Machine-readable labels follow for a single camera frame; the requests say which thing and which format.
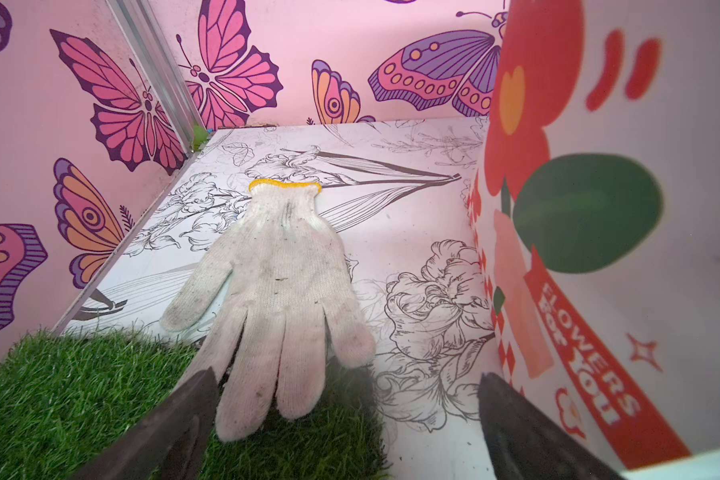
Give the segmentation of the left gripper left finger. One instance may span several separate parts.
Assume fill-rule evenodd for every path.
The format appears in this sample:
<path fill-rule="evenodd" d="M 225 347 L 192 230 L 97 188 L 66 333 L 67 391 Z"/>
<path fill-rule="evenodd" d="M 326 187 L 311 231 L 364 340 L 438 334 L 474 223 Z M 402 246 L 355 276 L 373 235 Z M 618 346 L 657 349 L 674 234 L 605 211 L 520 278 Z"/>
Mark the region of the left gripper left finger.
<path fill-rule="evenodd" d="M 194 374 L 125 435 L 77 470 L 74 479 L 196 479 L 212 432 L 218 381 Z"/>

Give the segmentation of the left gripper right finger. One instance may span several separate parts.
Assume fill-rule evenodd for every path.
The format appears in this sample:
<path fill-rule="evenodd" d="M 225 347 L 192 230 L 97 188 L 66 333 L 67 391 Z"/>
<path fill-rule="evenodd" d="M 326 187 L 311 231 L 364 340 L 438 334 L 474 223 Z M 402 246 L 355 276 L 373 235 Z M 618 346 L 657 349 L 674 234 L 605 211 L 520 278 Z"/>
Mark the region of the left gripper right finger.
<path fill-rule="evenodd" d="M 495 373 L 481 376 L 479 419 L 498 479 L 612 479 L 602 462 Z"/>

